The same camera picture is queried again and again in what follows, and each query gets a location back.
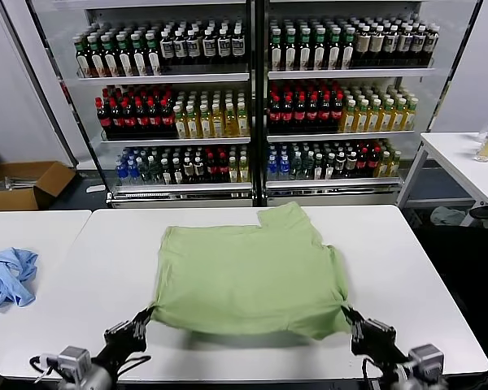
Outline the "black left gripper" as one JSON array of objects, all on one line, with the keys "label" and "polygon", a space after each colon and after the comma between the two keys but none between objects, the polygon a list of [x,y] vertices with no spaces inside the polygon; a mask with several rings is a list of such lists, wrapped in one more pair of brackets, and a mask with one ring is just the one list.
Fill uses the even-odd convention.
[{"label": "black left gripper", "polygon": [[132,321],[119,323],[104,333],[105,346],[95,357],[95,364],[112,376],[118,376],[120,368],[133,353],[146,351],[146,327],[154,307],[138,312]]}]

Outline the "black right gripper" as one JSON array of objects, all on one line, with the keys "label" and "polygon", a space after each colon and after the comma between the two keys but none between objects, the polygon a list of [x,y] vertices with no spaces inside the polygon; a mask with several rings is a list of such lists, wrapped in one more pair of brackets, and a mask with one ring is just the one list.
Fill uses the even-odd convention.
[{"label": "black right gripper", "polygon": [[396,346],[396,331],[380,321],[367,319],[350,306],[341,310],[351,327],[351,352],[355,356],[365,356],[381,370],[393,370],[398,364],[408,361],[408,357]]}]

